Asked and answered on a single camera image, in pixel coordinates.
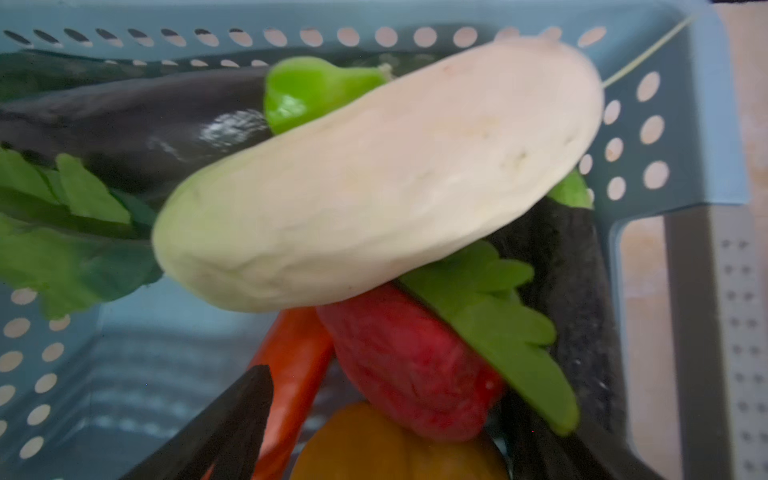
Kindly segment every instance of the yellow vegetable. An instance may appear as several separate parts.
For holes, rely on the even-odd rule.
[[[508,480],[485,435],[433,442],[403,429],[369,403],[337,412],[306,444],[290,480]]]

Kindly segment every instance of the tiled floor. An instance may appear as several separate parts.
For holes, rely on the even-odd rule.
[[[752,211],[768,280],[768,3],[717,5],[730,36]],[[680,480],[680,437],[660,218],[632,223],[622,237],[629,341],[630,428],[641,456],[667,480]],[[768,298],[764,290],[763,298]]]

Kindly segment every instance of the basket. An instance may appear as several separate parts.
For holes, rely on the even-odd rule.
[[[688,15],[689,28],[607,89],[580,169],[622,329],[618,237],[665,215],[685,478],[768,478],[768,332],[727,41],[704,0],[4,0],[0,52],[156,74],[444,55],[522,33],[578,45],[607,78]],[[217,310],[169,279],[50,323],[35,292],[0,286],[0,305],[2,480],[118,478],[240,376],[275,318]],[[358,398],[332,368],[296,451]]]

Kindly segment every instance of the white radish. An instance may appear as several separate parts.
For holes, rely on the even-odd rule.
[[[521,216],[574,168],[602,113],[578,50],[472,48],[197,172],[158,217],[155,253],[228,310],[344,300]]]

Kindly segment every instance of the basket handle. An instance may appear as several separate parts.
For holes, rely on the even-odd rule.
[[[768,466],[768,333],[752,215],[705,205],[664,225],[684,477],[756,478]]]

